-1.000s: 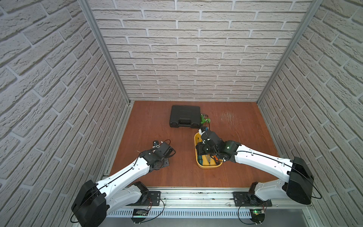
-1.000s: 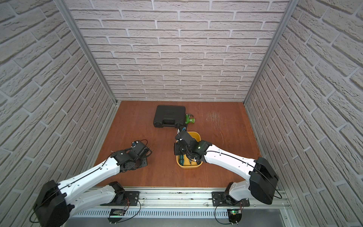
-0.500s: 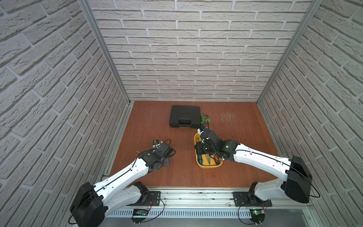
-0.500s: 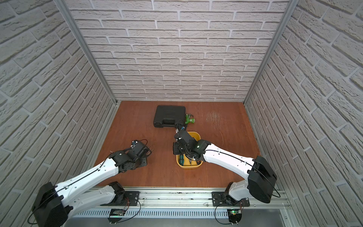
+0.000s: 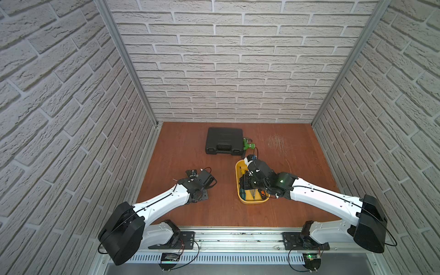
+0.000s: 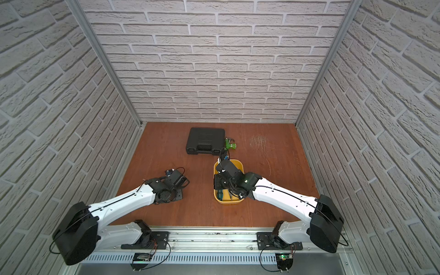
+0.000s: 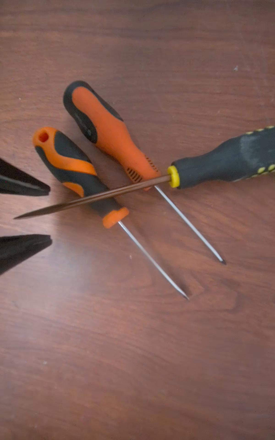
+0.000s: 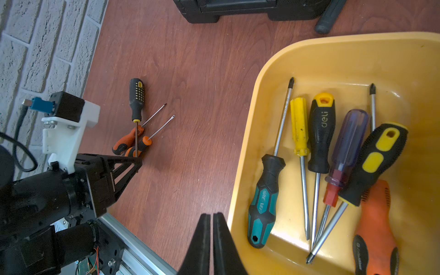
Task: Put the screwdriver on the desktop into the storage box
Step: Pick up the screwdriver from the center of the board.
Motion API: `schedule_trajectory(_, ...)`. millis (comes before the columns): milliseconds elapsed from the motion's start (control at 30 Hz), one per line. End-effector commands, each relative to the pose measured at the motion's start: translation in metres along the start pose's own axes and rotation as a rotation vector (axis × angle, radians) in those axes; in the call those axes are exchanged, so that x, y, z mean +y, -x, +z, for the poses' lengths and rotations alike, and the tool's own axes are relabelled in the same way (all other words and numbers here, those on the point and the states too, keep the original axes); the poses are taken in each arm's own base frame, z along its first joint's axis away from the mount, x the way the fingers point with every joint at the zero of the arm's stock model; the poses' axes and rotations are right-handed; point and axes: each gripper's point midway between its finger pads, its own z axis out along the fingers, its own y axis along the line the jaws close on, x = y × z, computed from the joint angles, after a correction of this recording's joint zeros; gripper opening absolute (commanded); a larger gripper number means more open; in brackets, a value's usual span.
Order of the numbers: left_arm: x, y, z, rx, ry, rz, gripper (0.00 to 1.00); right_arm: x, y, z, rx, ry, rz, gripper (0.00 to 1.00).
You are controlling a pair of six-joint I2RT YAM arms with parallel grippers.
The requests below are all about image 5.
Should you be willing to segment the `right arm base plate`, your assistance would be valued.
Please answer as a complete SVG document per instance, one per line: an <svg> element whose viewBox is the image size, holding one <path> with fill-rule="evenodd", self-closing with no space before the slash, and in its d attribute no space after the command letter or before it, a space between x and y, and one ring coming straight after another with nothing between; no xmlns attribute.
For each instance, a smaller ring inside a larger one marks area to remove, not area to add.
<svg viewBox="0 0 440 275"><path fill-rule="evenodd" d="M285 250L330 250L329 243L319 244L300 232L283 232L281 235Z"/></svg>

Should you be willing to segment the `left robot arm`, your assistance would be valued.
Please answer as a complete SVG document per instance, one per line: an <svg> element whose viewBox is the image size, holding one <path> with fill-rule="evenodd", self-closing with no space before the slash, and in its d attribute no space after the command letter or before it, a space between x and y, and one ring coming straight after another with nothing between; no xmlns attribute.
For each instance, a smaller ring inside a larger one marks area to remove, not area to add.
<svg viewBox="0 0 440 275"><path fill-rule="evenodd" d="M207 200L208 189L217 184L206 170L188 170L186 174L186 178L156 197L134 205L117 205L97 236L99 247L104 248L115 265L127 262L140 248L186 248L186 237L181 238L181 230L174 222L153 224L177 207Z"/></svg>

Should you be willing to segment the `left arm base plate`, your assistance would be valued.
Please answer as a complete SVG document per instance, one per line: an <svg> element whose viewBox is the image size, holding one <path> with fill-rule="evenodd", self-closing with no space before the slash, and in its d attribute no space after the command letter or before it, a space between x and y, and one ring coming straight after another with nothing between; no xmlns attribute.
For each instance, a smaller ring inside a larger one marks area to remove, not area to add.
<svg viewBox="0 0 440 275"><path fill-rule="evenodd" d="M177 235L173 234L168 243L163 245L149 246L150 250L192 250L194 247L194 231L180 231Z"/></svg>

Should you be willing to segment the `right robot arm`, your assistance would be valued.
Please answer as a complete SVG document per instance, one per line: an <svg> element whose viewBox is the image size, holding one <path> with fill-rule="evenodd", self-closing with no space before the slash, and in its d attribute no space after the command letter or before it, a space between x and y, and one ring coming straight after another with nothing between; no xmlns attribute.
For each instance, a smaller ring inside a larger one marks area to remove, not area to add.
<svg viewBox="0 0 440 275"><path fill-rule="evenodd" d="M317 249L329 242L354 242L369 252L385 251L388 220L375 197L344 195L290 173L276 173L254 155L247 156L244 164L247 171L241 180L262 190L266 197L302 202L339 217L331 222L307 221L297 238L301 247Z"/></svg>

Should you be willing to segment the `green black screwdriver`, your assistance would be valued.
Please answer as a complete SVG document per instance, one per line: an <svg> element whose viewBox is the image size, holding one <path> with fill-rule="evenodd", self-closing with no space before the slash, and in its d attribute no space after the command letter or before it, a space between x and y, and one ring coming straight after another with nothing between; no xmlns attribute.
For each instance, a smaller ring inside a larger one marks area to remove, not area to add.
<svg viewBox="0 0 440 275"><path fill-rule="evenodd" d="M246 191L244 189L239 189L240 198L245 201L246 200Z"/></svg>

